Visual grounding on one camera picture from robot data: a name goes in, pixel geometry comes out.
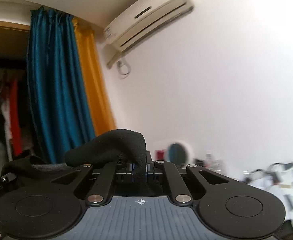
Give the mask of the geometric patterned bed sheet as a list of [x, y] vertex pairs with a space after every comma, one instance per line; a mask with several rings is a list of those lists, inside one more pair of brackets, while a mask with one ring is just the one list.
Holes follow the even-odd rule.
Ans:
[[266, 169], [244, 171], [243, 182], [275, 195], [285, 207], [285, 220], [293, 227], [293, 161], [274, 163]]

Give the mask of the round white framed mirror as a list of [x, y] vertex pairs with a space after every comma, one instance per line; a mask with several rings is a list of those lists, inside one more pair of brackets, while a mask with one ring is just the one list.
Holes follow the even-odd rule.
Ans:
[[185, 168], [193, 163], [193, 159], [193, 149], [185, 141], [173, 141], [166, 149], [165, 160], [175, 164], [177, 168]]

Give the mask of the orange yellow curtain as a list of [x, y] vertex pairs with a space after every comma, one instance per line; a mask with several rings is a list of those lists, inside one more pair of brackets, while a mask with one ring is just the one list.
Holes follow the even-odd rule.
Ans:
[[77, 17], [72, 22], [89, 112], [95, 135], [99, 136], [116, 129], [116, 125], [102, 77], [94, 31]]

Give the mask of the teal blue curtain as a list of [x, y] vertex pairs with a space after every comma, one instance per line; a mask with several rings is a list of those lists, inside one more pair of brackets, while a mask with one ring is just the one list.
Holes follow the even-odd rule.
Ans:
[[40, 7], [31, 11], [27, 53], [30, 109], [51, 164], [95, 137], [75, 40], [73, 16]]

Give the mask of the black garment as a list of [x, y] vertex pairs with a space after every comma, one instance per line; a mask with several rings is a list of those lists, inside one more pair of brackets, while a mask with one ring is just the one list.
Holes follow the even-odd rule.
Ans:
[[30, 155], [7, 163], [2, 168], [1, 175], [12, 173], [27, 185], [33, 180], [60, 175], [82, 164], [102, 168], [108, 163], [123, 161], [136, 165], [134, 180], [130, 186], [133, 194], [142, 196], [151, 193], [150, 187], [145, 182], [146, 151], [142, 134], [127, 129], [115, 129], [69, 150], [62, 164], [43, 164], [39, 157]]

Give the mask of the red hanging garment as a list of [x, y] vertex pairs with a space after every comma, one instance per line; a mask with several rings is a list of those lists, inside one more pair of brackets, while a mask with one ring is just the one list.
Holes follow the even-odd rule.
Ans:
[[17, 105], [18, 78], [14, 77], [9, 91], [9, 107], [10, 107], [10, 122], [12, 133], [12, 146], [14, 156], [19, 156], [22, 153], [21, 128], [18, 119]]

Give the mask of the white wall air conditioner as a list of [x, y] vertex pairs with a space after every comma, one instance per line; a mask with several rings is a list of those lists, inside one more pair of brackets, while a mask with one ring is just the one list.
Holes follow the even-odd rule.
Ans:
[[110, 69], [121, 56], [152, 33], [191, 12], [192, 0], [138, 0], [105, 29], [106, 43], [117, 52], [108, 61]]

